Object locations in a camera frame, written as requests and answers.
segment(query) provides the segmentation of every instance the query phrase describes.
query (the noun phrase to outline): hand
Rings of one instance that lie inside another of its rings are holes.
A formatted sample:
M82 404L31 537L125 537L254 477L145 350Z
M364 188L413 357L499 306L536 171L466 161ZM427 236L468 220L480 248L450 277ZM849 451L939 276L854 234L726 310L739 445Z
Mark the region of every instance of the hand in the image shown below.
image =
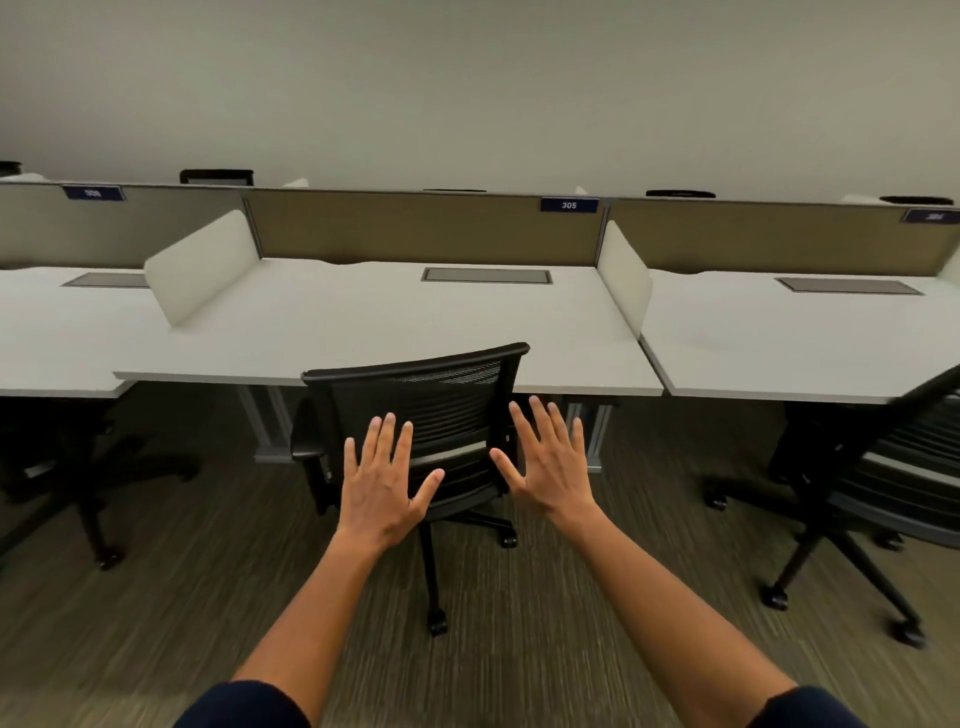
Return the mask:
M571 440L556 404L550 402L547 413L540 400L531 397L530 406L539 439L519 405L510 402L510 414L527 464L526 477L517 471L503 450L491 449L490 457L518 500L533 504L567 533L580 517L597 510L587 476L584 425L579 417L574 419Z
M407 497L414 424L404 423L391 460L395 421L392 412L383 419L382 426L379 417L371 420L359 466L353 438L344 442L344 488L337 534L372 549L377 556L399 544L423 520L444 479L444 471L435 470L413 498Z

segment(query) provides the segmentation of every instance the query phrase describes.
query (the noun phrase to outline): sleeve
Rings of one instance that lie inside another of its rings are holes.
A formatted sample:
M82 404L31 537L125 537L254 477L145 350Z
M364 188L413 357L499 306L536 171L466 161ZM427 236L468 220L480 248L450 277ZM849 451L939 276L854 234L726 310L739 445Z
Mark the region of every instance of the sleeve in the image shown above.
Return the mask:
M767 701L748 728L867 728L823 688L794 688Z
M215 685L186 709L174 728L310 728L279 688L255 680Z

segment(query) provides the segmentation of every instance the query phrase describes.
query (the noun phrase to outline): desk partition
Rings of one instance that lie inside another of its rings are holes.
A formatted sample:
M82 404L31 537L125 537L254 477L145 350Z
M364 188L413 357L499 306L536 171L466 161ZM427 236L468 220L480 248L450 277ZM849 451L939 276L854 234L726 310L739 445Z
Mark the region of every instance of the desk partition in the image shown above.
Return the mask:
M650 268L936 276L960 226L905 223L905 207L615 200L610 219Z
M234 209L235 188L121 185L122 201L71 200L59 184L0 183L0 268L140 268Z
M247 191L265 257L490 265L593 265L603 206L540 212L540 197Z

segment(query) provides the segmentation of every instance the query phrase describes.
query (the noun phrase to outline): desk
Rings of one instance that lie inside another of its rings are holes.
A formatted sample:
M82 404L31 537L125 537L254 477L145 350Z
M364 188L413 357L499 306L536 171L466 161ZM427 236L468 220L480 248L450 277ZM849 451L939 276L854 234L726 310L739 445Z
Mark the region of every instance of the desk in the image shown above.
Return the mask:
M944 280L897 277L925 295L889 296L652 274L641 343L673 395L880 404L960 362L960 287Z
M241 396L253 417L249 387L267 385L283 430L276 388L301 386L305 370L514 341L531 346L518 392L662 393L595 268L550 267L552 285L424 282L423 268L268 258L177 328L149 289L60 287L82 269L5 271L0 394L115 397L121 380L229 383L248 387ZM261 447L279 455L282 439L264 442L263 423L253 424Z

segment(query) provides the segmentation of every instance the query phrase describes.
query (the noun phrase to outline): person's right arm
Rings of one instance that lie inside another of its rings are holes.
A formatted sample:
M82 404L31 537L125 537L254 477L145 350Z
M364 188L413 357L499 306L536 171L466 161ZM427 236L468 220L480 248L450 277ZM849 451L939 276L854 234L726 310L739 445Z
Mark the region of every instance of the person's right arm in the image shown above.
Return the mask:
M541 510L586 559L643 662L686 726L743 728L797 684L680 579L627 538L594 502L584 431L572 440L551 402L530 399L538 434L511 402L526 474L491 458L515 497Z

